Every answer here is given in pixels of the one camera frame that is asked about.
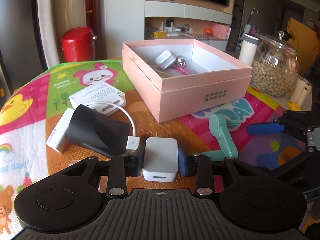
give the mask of silver ball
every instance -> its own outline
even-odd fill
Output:
[[[179,66],[185,66],[186,65],[186,59],[183,58],[183,57],[177,57],[176,62],[177,62],[177,65],[179,65]]]

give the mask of glass jar lid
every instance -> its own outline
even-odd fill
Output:
[[[269,34],[263,34],[260,35],[259,39],[279,48],[284,50],[287,53],[293,54],[293,55],[297,55],[297,50],[292,47],[289,43],[287,43],[286,41],[284,41],[282,38],[284,36],[284,32],[283,31],[279,31],[279,37],[276,38],[274,36],[271,36]]]

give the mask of pink box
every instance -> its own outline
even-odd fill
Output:
[[[222,39],[222,40],[227,39],[228,30],[229,30],[228,26],[225,26],[219,23],[212,24],[213,35],[219,39]]]
[[[183,56],[197,74],[161,78],[155,59],[165,50]],[[162,39],[124,43],[123,69],[158,123],[242,98],[252,68],[195,39]]]

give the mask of black refrigerator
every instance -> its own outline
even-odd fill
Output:
[[[0,0],[0,65],[11,92],[47,70],[37,0]]]

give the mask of cartoon bear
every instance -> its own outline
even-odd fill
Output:
[[[112,85],[114,78],[117,76],[117,72],[102,62],[94,63],[93,70],[79,70],[74,73],[73,77],[80,76],[80,84],[83,86],[90,86],[96,81],[104,81]]]
[[[12,200],[13,187],[7,186],[3,191],[0,192],[0,234],[2,235],[3,229],[10,235],[8,222],[11,223],[9,214],[12,211]]]

